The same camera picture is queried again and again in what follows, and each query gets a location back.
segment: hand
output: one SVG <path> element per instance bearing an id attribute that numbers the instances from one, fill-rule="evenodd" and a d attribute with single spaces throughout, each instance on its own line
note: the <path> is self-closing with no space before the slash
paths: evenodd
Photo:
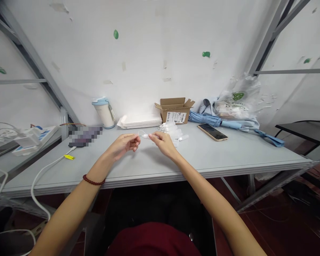
<path id="1" fill-rule="evenodd" d="M 167 133 L 155 132 L 153 134 L 148 135 L 149 138 L 158 146 L 161 153 L 165 156 L 173 159 L 178 156 L 179 153 L 173 145 L 172 139 Z"/>
<path id="2" fill-rule="evenodd" d="M 135 152 L 140 144 L 141 140 L 137 134 L 122 134 L 104 153 L 113 158 L 114 161 L 118 161 L 127 151 L 133 150 Z"/>

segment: water bottle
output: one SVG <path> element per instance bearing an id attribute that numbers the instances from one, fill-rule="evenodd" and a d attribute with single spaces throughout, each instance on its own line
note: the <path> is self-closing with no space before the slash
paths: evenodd
<path id="1" fill-rule="evenodd" d="M 91 104 L 95 107 L 103 123 L 103 128 L 111 129 L 115 126 L 115 115 L 106 97 L 92 99 Z"/>

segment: white wall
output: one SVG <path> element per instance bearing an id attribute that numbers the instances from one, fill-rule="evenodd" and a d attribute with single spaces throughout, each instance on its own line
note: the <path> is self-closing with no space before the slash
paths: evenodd
<path id="1" fill-rule="evenodd" d="M 0 66 L 7 74 L 0 73 L 0 80 L 35 79 L 27 65 L 0 31 Z M 39 84 L 36 89 L 26 89 L 22 84 L 0 85 L 0 122 L 19 128 L 30 124 L 58 125 L 60 112 Z"/>
<path id="2" fill-rule="evenodd" d="M 317 58 L 312 68 L 320 68 L 320 58 Z M 296 87 L 294 93 L 277 111 L 270 122 L 272 133 L 275 124 L 291 123 L 300 120 L 320 120 L 320 74 L 306 75 Z"/>
<path id="3" fill-rule="evenodd" d="M 204 98 L 219 95 L 232 75 L 245 70 L 272 3 L 56 1 L 65 4 L 67 14 L 54 11 L 52 1 L 5 2 L 87 125 L 100 123 L 93 97 L 107 96 L 120 117 L 156 112 L 160 98 L 191 98 L 197 108 Z M 202 57 L 204 51 L 211 52 L 210 59 Z"/>
<path id="4" fill-rule="evenodd" d="M 317 68 L 319 57 L 320 0 L 311 0 L 281 32 L 262 70 Z M 307 58 L 311 61 L 304 64 Z M 258 108 L 272 106 L 258 116 L 262 130 L 274 135 L 276 124 L 320 119 L 320 74 L 260 75 L 259 80 L 265 101 Z"/>

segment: smartphone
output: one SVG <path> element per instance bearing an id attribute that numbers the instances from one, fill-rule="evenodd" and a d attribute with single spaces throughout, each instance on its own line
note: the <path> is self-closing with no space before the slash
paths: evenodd
<path id="1" fill-rule="evenodd" d="M 213 126 L 209 124 L 199 124 L 198 128 L 202 130 L 204 133 L 209 135 L 211 139 L 215 141 L 222 141 L 228 139 L 228 137 L 224 134 L 222 134 L 220 131 L 215 129 Z"/>
<path id="2" fill-rule="evenodd" d="M 18 146 L 19 144 L 13 140 L 11 142 L 6 143 L 5 145 L 0 146 L 0 156 L 17 148 Z"/>

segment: stack of paper plates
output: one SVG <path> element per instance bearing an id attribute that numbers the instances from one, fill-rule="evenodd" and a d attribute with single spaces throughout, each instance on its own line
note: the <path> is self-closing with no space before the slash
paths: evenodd
<path id="1" fill-rule="evenodd" d="M 160 114 L 125 115 L 120 118 L 117 125 L 122 129 L 155 127 L 162 124 Z"/>

